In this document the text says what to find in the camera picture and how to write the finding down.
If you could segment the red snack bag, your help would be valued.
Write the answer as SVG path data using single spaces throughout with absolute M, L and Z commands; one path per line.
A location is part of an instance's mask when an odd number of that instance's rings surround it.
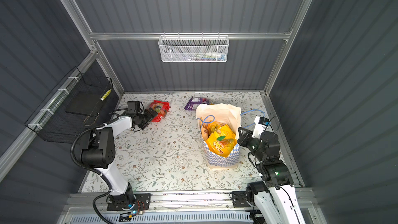
M 160 122 L 170 109 L 169 102 L 154 100 L 148 108 L 152 108 L 157 115 L 153 118 L 152 122 Z

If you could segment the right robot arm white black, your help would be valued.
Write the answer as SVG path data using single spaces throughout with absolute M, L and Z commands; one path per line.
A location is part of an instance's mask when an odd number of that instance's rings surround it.
M 259 163 L 261 180 L 249 183 L 246 191 L 233 191 L 234 207 L 257 207 L 267 224 L 304 224 L 290 171 L 280 159 L 277 134 L 238 128 L 238 144 L 248 148 Z

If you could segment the yellow snack bag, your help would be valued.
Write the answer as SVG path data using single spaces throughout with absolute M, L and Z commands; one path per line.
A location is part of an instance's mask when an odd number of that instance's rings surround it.
M 237 144 L 235 138 L 236 134 L 225 124 L 212 133 L 205 142 L 211 152 L 226 158 Z
M 224 123 L 220 123 L 217 121 L 214 121 L 212 123 L 203 123 L 201 127 L 201 134 L 202 136 L 210 136 L 222 126 L 224 126 Z

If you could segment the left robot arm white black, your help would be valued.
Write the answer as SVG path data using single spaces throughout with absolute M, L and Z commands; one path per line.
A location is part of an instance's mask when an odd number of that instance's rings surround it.
M 115 162 L 115 138 L 122 132 L 138 127 L 144 130 L 158 115 L 142 102 L 129 101 L 127 108 L 115 110 L 116 117 L 82 135 L 81 152 L 77 161 L 96 173 L 109 187 L 108 202 L 132 207 L 136 200 L 131 184 L 121 175 Z

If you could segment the blue checkered paper bag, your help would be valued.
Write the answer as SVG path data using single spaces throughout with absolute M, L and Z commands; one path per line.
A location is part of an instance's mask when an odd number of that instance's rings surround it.
M 210 170 L 226 170 L 238 166 L 238 128 L 241 127 L 243 114 L 240 107 L 231 104 L 200 104 L 197 107 L 196 119 Z

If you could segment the small purple snack bag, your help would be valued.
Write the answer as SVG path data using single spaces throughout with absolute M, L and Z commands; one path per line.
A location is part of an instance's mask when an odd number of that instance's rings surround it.
M 184 109 L 187 111 L 195 111 L 201 104 L 209 104 L 209 99 L 204 97 L 192 97 L 185 105 Z

